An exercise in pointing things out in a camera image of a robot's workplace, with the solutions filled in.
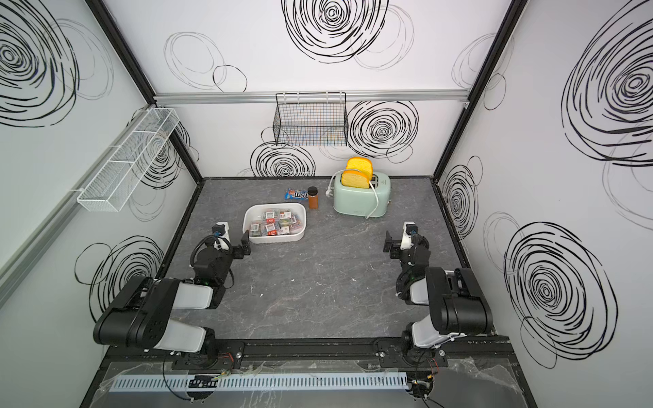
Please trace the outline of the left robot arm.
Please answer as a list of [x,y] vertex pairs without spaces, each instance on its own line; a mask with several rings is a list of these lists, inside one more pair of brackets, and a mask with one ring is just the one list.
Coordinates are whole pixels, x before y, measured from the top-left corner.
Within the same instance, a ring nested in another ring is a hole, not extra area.
[[214,331],[171,318],[180,309],[217,309],[231,265],[252,252],[250,232],[234,245],[225,236],[204,237],[190,255],[191,279],[134,277],[95,323],[95,343],[142,350],[217,355]]

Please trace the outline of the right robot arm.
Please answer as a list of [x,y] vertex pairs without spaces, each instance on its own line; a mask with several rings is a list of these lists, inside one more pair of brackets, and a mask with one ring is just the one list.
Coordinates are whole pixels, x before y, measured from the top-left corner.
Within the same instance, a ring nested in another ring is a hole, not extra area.
[[400,261],[396,297],[429,309],[425,318],[408,324],[402,333],[405,353],[492,333],[491,308],[473,270],[431,266],[430,242],[418,233],[416,224],[404,224],[400,239],[387,233],[383,252]]

